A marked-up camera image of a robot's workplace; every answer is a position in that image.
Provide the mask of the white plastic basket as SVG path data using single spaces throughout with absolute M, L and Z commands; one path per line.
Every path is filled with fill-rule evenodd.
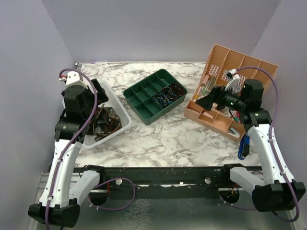
M 105 90 L 108 101 L 103 103 L 101 99 L 98 100 L 98 106 L 84 138 L 83 146 L 86 148 L 97 147 L 131 126 L 128 112 L 110 85 L 105 80 L 101 80 L 99 84 Z

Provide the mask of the peach desk organizer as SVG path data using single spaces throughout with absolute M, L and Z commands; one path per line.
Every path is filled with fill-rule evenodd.
M 207 96 L 214 86 L 226 86 L 231 81 L 227 76 L 228 72 L 233 74 L 236 69 L 247 66 L 264 69 L 272 77 L 275 77 L 278 69 L 278 66 L 272 63 L 215 44 L 210 51 L 196 91 L 186 106 L 184 117 L 231 140 L 240 141 L 245 130 L 243 125 L 237 122 L 238 112 L 233 111 L 230 115 L 227 108 L 218 111 L 215 103 L 210 111 L 206 111 L 197 105 L 196 101 Z

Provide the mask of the green compartment tray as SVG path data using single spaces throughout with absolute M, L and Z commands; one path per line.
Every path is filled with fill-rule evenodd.
M 188 90 L 166 69 L 160 69 L 125 89 L 123 95 L 145 125 L 181 104 Z

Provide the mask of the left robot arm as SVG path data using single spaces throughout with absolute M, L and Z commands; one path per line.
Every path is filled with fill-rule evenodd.
M 92 92 L 88 86 L 73 85 L 61 94 L 64 109 L 55 126 L 54 156 L 44 192 L 38 203 L 30 205 L 28 215 L 45 224 L 73 228 L 80 215 L 84 192 L 89 185 L 83 185 L 79 194 L 70 192 L 70 183 L 76 157 L 91 126 L 94 111 L 98 105 L 108 101 L 105 90 L 97 79 L 91 80 Z

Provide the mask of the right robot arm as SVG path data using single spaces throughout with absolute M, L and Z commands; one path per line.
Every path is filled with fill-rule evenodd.
M 248 79 L 240 95 L 223 86 L 215 86 L 207 96 L 196 100 L 196 104 L 207 111 L 213 104 L 217 104 L 218 110 L 228 107 L 238 111 L 239 120 L 258 154 L 263 179 L 245 167 L 233 167 L 221 174 L 221 184 L 225 187 L 238 184 L 244 188 L 259 212 L 292 210 L 306 188 L 302 182 L 295 180 L 282 158 L 271 127 L 270 114 L 261 107 L 263 91 L 259 80 Z

